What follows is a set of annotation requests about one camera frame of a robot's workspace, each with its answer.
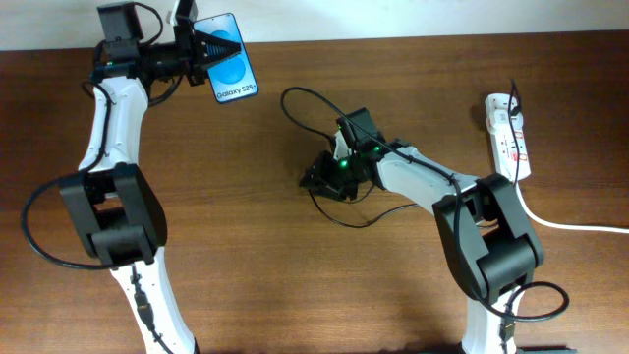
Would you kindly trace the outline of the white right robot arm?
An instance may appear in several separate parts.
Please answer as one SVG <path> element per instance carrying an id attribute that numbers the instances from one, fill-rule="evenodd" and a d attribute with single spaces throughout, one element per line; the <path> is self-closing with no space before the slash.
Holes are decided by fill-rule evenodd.
<path id="1" fill-rule="evenodd" d="M 360 184 L 399 194 L 427 210 L 437 226 L 449 271 L 467 297 L 463 353 L 515 353 L 524 292 L 544 261 L 543 247 L 508 179 L 457 173 L 400 140 L 387 140 L 369 111 L 340 115 L 329 150 L 300 185 L 313 199 L 353 202 Z"/>

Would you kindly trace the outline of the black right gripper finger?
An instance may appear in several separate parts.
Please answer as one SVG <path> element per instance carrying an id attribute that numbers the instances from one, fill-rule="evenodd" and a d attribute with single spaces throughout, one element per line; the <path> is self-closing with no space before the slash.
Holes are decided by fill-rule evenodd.
<path id="1" fill-rule="evenodd" d="M 304 176 L 299 182 L 299 187 L 309 190 L 325 187 L 327 185 L 327 182 L 321 175 L 322 171 L 323 168 L 320 165 L 316 164 L 313 164 L 311 167 L 307 168 Z"/>
<path id="2" fill-rule="evenodd" d="M 319 197 L 328 198 L 334 201 L 347 201 L 349 195 L 343 190 L 335 189 L 330 185 L 316 185 L 309 188 L 309 191 Z"/>

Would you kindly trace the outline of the blue Galaxy smartphone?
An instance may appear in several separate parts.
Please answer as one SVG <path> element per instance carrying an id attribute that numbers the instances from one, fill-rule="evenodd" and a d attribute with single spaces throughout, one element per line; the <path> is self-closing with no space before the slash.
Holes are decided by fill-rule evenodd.
<path id="1" fill-rule="evenodd" d="M 225 13 L 198 20 L 194 28 L 241 45 L 238 54 L 207 70 L 215 99 L 219 103 L 228 103 L 258 94 L 257 79 L 235 16 Z"/>

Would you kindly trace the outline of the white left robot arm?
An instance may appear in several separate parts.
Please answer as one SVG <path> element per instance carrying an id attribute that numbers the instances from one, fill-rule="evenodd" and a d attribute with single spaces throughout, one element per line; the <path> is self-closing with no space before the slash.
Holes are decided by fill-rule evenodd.
<path id="1" fill-rule="evenodd" d="M 196 353 L 166 270 L 165 213 L 139 168 L 141 127 L 147 110 L 170 95 L 151 96 L 155 82 L 201 85 L 209 68 L 241 46 L 195 30 L 193 1 L 176 2 L 173 41 L 145 40 L 138 6 L 127 1 L 97 9 L 104 39 L 89 76 L 94 121 L 79 171 L 61 181 L 60 194 L 86 253 L 124 292 L 146 352 Z"/>

